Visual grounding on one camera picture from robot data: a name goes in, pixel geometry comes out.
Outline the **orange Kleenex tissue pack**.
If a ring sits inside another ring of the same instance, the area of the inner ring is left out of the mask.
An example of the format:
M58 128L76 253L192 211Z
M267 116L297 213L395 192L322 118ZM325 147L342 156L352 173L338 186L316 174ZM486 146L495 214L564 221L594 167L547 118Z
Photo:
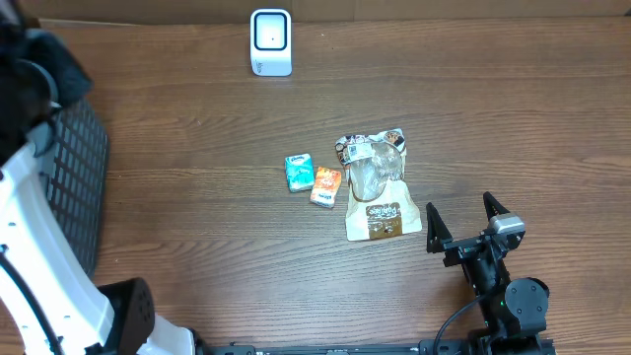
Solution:
M315 184L310 195L310 202L322 207L332 208L341 184L341 172L319 167L315 175Z

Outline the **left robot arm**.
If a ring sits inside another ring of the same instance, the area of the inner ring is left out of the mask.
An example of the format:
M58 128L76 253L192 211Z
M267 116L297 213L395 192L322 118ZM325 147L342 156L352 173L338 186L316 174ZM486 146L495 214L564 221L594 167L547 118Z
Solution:
M2 302L29 354L201 354L145 280L92 281L110 148L92 86L56 35L2 3Z

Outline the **brown white snack pouch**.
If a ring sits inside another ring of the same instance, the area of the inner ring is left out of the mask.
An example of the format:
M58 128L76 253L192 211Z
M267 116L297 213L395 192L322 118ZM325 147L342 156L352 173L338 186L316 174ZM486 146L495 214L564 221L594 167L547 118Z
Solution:
M345 216L350 242L367 242L420 232L420 210L405 177L406 140L399 128L351 134L335 142L349 186Z

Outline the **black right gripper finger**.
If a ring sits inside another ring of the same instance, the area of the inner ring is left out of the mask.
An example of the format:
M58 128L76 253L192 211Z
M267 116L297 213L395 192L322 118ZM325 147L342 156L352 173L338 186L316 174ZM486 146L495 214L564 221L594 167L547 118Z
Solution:
M427 215L427 253L438 253L446 250L446 245L453 241L453 236L440 216L438 209L429 202L426 205Z
M504 207L490 191L483 193L483 203L488 220L491 220L495 216L509 213L509 210Z

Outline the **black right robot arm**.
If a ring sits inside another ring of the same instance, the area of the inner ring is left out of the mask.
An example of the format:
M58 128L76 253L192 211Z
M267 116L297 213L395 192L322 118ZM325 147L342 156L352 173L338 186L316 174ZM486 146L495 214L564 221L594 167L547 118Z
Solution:
M427 345L432 354L554 354L546 330L548 286L537 278L513 280L505 265L508 252L517 249L526 234L520 216L504 207L490 192L483 194L488 226L478 236L456 241L438 209L426 205L427 252L442 253L444 266L459 265L475 298L452 314ZM479 307L485 326L465 340L445 341L449 325L473 307Z

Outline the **teal Kleenex tissue pack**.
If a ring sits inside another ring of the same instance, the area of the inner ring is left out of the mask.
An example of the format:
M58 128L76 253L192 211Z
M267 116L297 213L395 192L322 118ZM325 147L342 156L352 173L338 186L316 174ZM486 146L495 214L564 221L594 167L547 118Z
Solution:
M309 153L285 158L285 173L291 192L311 189L315 184L315 172Z

